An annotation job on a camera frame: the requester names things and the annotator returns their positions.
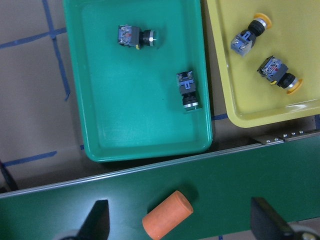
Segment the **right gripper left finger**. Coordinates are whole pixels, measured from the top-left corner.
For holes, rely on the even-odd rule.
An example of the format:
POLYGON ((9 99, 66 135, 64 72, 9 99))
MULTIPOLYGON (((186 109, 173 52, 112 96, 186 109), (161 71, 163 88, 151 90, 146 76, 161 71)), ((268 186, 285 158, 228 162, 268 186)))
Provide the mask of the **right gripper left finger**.
POLYGON ((77 233, 79 240, 107 240, 110 233, 110 213, 107 199, 97 200, 77 233))

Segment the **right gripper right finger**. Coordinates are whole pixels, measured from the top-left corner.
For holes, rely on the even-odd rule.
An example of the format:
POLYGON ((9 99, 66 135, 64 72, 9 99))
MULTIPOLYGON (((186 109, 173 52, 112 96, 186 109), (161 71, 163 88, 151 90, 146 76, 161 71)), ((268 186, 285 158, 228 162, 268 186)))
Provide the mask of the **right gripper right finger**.
POLYGON ((304 233, 294 231, 263 197, 251 198, 250 228, 257 240, 302 240, 304 233))

